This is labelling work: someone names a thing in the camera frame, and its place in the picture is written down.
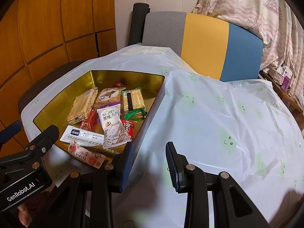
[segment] person's hand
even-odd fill
[[[29,214],[29,211],[27,210],[25,204],[21,204],[20,206],[17,207],[17,209],[19,210],[19,221],[21,222],[21,224],[23,224],[25,227],[28,227],[29,224],[32,221],[32,217]]]

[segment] snack package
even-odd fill
[[[123,87],[123,84],[121,84],[120,82],[115,82],[113,84],[113,87]]]
[[[102,154],[94,154],[90,152],[88,149],[85,149],[78,145],[76,142],[72,141],[68,148],[68,153],[71,154],[74,158],[94,166],[99,169],[102,163],[105,160],[105,156]]]
[[[102,146],[104,135],[76,128],[69,125],[60,138],[60,141],[76,142],[80,146]]]
[[[66,123],[73,125],[87,119],[92,110],[97,93],[98,89],[97,87],[94,87],[77,96],[74,100],[71,111],[67,116]]]
[[[124,115],[124,119],[126,120],[132,119],[133,121],[142,120],[146,117],[147,114],[148,114],[147,110],[145,108],[141,108],[126,113]]]
[[[121,91],[125,89],[125,87],[103,89],[95,101],[94,108],[98,109],[100,105],[119,102]]]
[[[112,148],[132,141],[120,120],[120,104],[97,110],[104,131],[103,148]]]
[[[101,105],[97,106],[96,109],[102,109],[102,108],[114,106],[114,105],[117,105],[117,104],[122,104],[122,103],[121,102],[113,102],[113,103],[109,103],[109,104],[101,104]]]
[[[81,122],[80,128],[87,131],[92,131],[93,124],[97,115],[97,110],[92,109],[89,117]]]
[[[128,113],[133,110],[145,109],[145,103],[141,94],[141,87],[137,87],[133,90],[122,91],[123,95],[123,110]]]
[[[128,120],[121,120],[121,122],[123,123],[123,125],[124,125],[127,133],[129,134],[129,136],[133,140],[134,122],[133,121],[128,121]]]

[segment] pink floral wrapper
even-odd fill
[[[99,169],[102,165],[105,156],[102,154],[94,154],[84,147],[79,146],[76,142],[72,141],[69,145],[69,149],[67,150],[74,158],[94,166]]]

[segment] finger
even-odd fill
[[[20,206],[17,206],[17,209],[21,212],[24,212],[25,211],[25,204],[21,204]]]

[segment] wooden shelf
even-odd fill
[[[271,78],[269,74],[266,74],[264,71],[260,71],[260,75],[265,78],[267,81],[272,82],[273,90],[278,94],[280,99],[287,100],[294,108],[296,108],[300,113],[303,113],[302,108],[297,104],[295,98],[288,95],[288,92],[284,92],[281,87]]]

